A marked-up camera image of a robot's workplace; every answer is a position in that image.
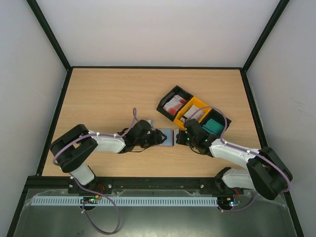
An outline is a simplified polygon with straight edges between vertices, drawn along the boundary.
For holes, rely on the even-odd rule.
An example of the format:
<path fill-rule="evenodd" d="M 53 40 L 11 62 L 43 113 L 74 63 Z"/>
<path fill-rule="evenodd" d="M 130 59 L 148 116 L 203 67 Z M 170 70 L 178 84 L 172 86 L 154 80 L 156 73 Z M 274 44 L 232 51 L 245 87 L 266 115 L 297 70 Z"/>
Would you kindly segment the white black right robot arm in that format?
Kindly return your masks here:
<path fill-rule="evenodd" d="M 262 197 L 274 200 L 287 192 L 293 176 L 276 152 L 270 147 L 251 149 L 210 134 L 195 120 L 184 123 L 185 129 L 176 135 L 176 143 L 189 146 L 201 155 L 228 160 L 244 170 L 229 168 L 215 181 L 216 190 L 227 193 L 231 188 L 257 191 Z"/>

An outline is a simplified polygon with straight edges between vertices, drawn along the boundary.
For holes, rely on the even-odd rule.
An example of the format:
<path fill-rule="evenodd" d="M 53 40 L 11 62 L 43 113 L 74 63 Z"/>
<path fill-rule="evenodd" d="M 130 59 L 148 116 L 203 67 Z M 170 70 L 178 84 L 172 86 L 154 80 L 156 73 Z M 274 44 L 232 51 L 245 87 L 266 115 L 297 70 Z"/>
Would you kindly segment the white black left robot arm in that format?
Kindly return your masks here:
<path fill-rule="evenodd" d="M 93 152 L 124 154 L 133 152 L 135 147 L 145 150 L 161 145 L 166 140 L 167 135 L 152 128 L 146 120 L 134 120 L 129 128 L 114 134 L 93 132 L 85 125 L 78 124 L 55 140 L 50 151 L 53 154 L 53 164 L 73 178 L 70 185 L 94 190 L 97 176 L 85 164 Z"/>

